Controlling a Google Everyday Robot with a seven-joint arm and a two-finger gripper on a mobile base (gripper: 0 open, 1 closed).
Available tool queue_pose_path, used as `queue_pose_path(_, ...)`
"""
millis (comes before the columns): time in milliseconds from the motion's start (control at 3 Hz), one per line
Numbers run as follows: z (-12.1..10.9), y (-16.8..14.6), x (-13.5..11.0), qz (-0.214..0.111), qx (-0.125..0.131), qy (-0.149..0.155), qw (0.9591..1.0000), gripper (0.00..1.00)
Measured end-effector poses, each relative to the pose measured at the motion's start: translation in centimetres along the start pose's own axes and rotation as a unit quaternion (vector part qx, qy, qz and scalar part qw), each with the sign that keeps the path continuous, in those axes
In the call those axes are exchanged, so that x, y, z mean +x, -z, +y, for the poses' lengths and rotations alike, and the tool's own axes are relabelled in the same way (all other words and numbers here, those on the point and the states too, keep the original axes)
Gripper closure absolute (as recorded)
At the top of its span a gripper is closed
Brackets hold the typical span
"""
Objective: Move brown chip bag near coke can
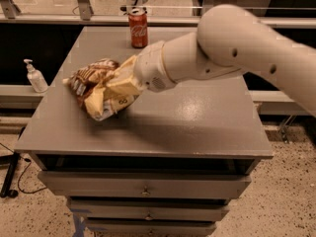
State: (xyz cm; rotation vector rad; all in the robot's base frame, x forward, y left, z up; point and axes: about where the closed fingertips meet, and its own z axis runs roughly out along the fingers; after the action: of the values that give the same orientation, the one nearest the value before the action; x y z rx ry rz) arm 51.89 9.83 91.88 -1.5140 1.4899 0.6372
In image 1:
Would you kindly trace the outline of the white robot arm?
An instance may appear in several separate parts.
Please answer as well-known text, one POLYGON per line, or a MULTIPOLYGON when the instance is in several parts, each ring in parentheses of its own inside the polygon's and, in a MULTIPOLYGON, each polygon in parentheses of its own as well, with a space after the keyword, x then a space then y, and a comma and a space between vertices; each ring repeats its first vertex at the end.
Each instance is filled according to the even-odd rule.
POLYGON ((146 89, 161 92, 183 81, 237 72, 260 76, 316 116, 316 49, 280 35, 234 5, 208 10, 194 33, 145 47, 101 77, 85 106, 93 119, 103 120, 146 89))

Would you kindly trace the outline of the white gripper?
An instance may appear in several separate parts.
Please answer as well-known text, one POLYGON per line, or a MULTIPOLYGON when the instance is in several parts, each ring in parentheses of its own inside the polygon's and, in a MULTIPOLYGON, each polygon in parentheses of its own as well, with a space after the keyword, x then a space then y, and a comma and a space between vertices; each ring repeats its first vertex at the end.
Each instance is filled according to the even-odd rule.
POLYGON ((153 92, 172 89, 176 83, 163 63, 164 42, 152 43, 131 56, 123 64, 109 58, 88 66, 94 83, 91 94, 84 100, 86 111, 93 119, 107 119, 131 105, 143 87, 153 92))

